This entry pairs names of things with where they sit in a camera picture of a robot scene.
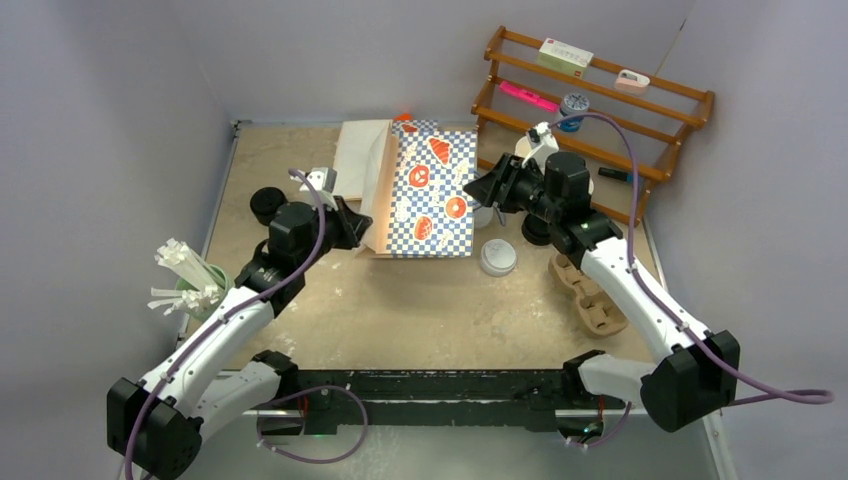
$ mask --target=blue and white checkered pattern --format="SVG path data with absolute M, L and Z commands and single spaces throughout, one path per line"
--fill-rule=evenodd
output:
M 403 120 L 399 122 L 392 122 L 392 133 L 398 136 L 405 134 L 406 132 L 403 130 L 403 127 L 401 127 L 403 124 L 412 125 L 418 129 L 418 132 L 428 131 L 432 133 L 439 129 L 439 123 L 435 120 Z
M 430 148 L 429 138 L 450 143 L 450 158 L 443 165 Z M 392 213 L 388 250 L 394 257 L 468 257 L 474 240 L 471 197 L 463 185 L 474 179 L 477 165 L 477 133 L 474 131 L 419 130 L 400 134 L 398 162 L 392 186 Z M 409 183 L 409 173 L 417 165 L 429 168 L 429 183 L 420 188 Z M 454 219 L 447 215 L 446 202 L 461 197 L 465 214 Z M 433 222 L 426 240 L 414 236 L 416 222 L 426 216 Z

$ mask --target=red pizza illustration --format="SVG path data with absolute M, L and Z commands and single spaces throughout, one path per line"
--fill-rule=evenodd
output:
M 430 169 L 427 165 L 416 165 L 409 171 L 409 184 L 415 188 L 426 187 L 430 183 Z
M 430 217 L 418 217 L 418 220 L 415 221 L 415 230 L 413 230 L 415 239 L 427 240 L 431 233 L 433 233 L 433 221 L 430 220 Z
M 462 218 L 468 210 L 468 204 L 462 197 L 451 197 L 445 202 L 445 214 L 451 218 Z
M 430 144 L 430 150 L 442 162 L 442 165 L 447 165 L 450 161 L 450 142 L 441 138 L 430 137 L 427 139 L 427 143 Z

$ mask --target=blue and white can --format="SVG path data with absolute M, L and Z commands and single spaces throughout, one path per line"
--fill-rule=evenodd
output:
M 572 92 L 563 97 L 562 103 L 559 104 L 559 116 L 557 120 L 575 113 L 586 113 L 589 111 L 589 99 L 582 93 Z M 560 130 L 563 132 L 576 132 L 580 130 L 580 124 L 583 123 L 582 118 L 569 120 L 559 124 Z

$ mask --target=bundle of straws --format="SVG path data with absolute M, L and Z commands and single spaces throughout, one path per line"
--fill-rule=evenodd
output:
M 150 294 L 154 297 L 166 297 L 154 300 L 147 304 L 151 309 L 169 305 L 165 315 L 179 310 L 190 315 L 202 315 L 209 308 L 218 303 L 224 295 L 224 279 L 218 272 L 200 258 L 185 242 L 178 242 L 173 238 L 165 245 L 159 247 L 153 258 L 156 262 L 185 280 L 192 289 L 167 290 L 151 288 Z

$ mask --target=table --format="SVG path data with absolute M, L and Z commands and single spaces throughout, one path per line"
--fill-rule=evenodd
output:
M 207 252 L 207 260 L 233 278 L 267 238 L 249 209 L 259 188 L 276 186 L 289 198 L 297 184 L 291 167 L 332 166 L 339 127 L 247 126 L 233 163 Z M 487 128 L 480 155 L 498 158 L 520 135 Z M 307 369 L 560 368 L 590 349 L 650 361 L 632 326 L 610 338 L 587 337 L 572 298 L 548 273 L 553 247 L 521 236 L 521 217 L 509 215 L 475 232 L 474 256 L 464 259 L 370 259 L 332 251 L 306 274 L 306 288 L 228 364 L 242 368 L 272 349 Z M 479 267 L 480 246 L 503 238 L 518 264 L 502 278 Z M 645 231 L 636 231 L 636 254 L 656 276 Z M 191 321 L 188 332 L 198 323 Z

